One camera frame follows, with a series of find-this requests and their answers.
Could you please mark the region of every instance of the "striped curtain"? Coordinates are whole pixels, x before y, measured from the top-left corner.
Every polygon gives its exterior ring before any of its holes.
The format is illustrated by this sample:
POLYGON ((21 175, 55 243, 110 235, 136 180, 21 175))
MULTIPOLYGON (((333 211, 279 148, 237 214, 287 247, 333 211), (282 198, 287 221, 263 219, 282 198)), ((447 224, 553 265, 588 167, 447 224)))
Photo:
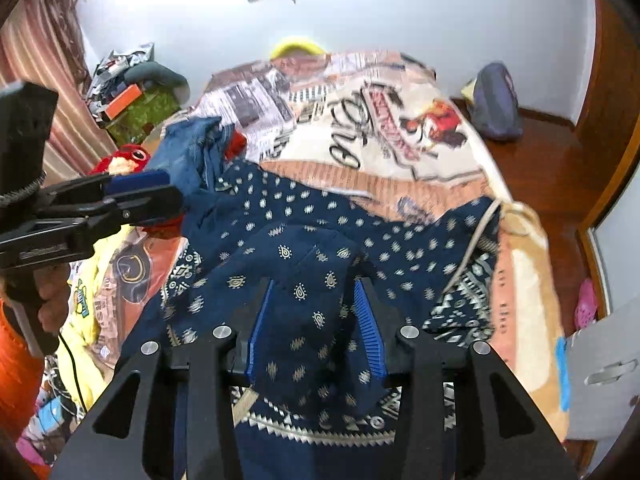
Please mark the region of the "striped curtain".
POLYGON ((73 0, 20 0, 0 29, 0 88, 17 79, 58 92, 45 147, 46 185, 87 174, 115 145, 80 92, 89 81, 73 0))

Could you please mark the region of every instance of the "orange sleeve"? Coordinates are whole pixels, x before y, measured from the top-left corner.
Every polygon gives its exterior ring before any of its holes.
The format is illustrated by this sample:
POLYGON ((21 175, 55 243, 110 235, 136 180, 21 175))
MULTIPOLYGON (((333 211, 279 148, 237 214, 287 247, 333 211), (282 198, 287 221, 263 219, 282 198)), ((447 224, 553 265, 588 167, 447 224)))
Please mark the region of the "orange sleeve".
POLYGON ((44 361, 29 354, 0 302, 0 425, 13 440, 33 415, 43 370, 44 361))

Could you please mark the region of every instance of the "black cable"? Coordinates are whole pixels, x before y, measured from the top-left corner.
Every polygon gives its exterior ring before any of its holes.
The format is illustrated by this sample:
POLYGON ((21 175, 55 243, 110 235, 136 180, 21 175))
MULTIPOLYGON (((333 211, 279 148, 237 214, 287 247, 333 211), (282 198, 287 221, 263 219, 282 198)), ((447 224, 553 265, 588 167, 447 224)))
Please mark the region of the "black cable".
POLYGON ((62 344, 65 346, 66 351, 69 354, 69 357, 71 358, 71 367, 74 370, 74 381, 76 382, 76 390, 78 390, 78 397, 80 399, 80 404, 82 404, 82 409, 84 410, 84 413, 87 413, 87 408, 86 405, 84 404, 84 399, 82 398, 82 392, 80 391, 80 383, 78 381, 78 370, 76 370, 76 361, 74 359, 74 355, 71 353, 71 349, 69 348, 69 345, 66 344, 65 338, 62 337, 62 334, 58 334, 58 336, 60 337, 60 341, 62 341, 62 344))

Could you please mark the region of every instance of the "finger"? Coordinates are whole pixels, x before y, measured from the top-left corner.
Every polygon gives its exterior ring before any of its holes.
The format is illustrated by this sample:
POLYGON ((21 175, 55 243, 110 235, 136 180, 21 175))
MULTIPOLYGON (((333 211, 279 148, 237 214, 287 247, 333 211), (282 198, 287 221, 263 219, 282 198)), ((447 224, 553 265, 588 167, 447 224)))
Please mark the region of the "finger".
POLYGON ((43 304, 38 311, 38 319, 45 332, 57 333, 66 321, 68 315, 69 285, 65 284, 56 295, 43 304))
POLYGON ((33 277, 38 288, 38 293, 43 301, 53 298, 57 292, 66 285, 69 278, 69 264, 59 264, 45 269, 37 269, 33 277))

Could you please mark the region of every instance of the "grey backpack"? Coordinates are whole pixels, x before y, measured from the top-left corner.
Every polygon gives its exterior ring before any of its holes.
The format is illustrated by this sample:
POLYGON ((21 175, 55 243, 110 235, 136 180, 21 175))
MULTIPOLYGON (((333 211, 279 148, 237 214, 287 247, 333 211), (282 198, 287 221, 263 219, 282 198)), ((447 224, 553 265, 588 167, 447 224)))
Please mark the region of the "grey backpack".
POLYGON ((511 75, 503 63, 494 62, 485 66, 475 81, 466 85, 463 94, 471 123, 482 136, 494 140, 512 140, 522 135, 518 97, 511 75))

